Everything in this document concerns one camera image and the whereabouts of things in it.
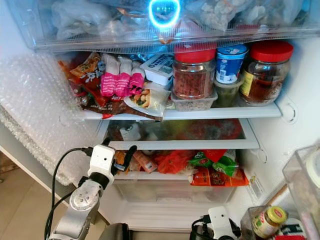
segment pink package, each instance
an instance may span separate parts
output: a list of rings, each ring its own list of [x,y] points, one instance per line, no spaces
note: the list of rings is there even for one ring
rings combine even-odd
[[[105,63],[105,74],[101,76],[101,95],[111,97],[115,94],[116,83],[119,78],[120,63],[113,56],[104,53],[102,60]]]
[[[141,63],[134,61],[132,63],[131,79],[129,84],[130,93],[133,95],[140,94],[142,92],[145,82],[145,71],[140,68]]]
[[[118,97],[130,96],[129,82],[132,71],[132,60],[122,56],[119,56],[118,60],[120,62],[120,74],[115,84],[115,94]]]

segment tiled floor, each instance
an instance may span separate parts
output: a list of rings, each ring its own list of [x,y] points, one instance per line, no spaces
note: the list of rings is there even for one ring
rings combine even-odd
[[[1,174],[0,240],[42,240],[50,211],[51,194],[23,170]],[[55,226],[67,207],[61,204],[54,212]],[[106,227],[101,218],[91,225],[86,240],[99,240]],[[134,232],[133,240],[188,240],[188,233]]]

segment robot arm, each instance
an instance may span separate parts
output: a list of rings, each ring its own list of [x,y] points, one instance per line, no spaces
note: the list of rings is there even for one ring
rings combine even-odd
[[[114,161],[115,150],[107,145],[96,145],[90,159],[89,178],[71,195],[65,215],[50,235],[50,240],[84,240],[90,221],[98,212],[100,198],[107,185],[114,182],[115,174],[126,171],[137,146],[132,146],[124,164]]]

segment blue light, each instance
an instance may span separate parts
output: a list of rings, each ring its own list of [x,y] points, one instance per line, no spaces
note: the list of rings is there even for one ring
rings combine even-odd
[[[155,19],[152,7],[153,7],[153,4],[156,2],[158,2],[158,3],[161,2],[164,4],[166,4],[166,3],[175,3],[176,4],[176,10],[175,10],[174,16],[169,22],[160,23]],[[150,17],[151,23],[155,27],[160,28],[160,29],[170,28],[173,25],[175,25],[177,20],[179,19],[180,9],[181,9],[181,7],[180,7],[179,0],[151,0],[149,3],[149,17]]]

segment condiment bottle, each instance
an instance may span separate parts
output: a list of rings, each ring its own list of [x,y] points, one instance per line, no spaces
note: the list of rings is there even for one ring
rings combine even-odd
[[[251,46],[251,60],[244,64],[241,98],[251,106],[273,103],[290,70],[294,47],[285,41],[259,41]]]
[[[271,206],[253,218],[253,231],[257,239],[267,239],[274,235],[286,220],[287,214],[281,207]]]
[[[174,50],[172,91],[180,99],[209,98],[213,93],[216,49],[200,49],[184,45]]]

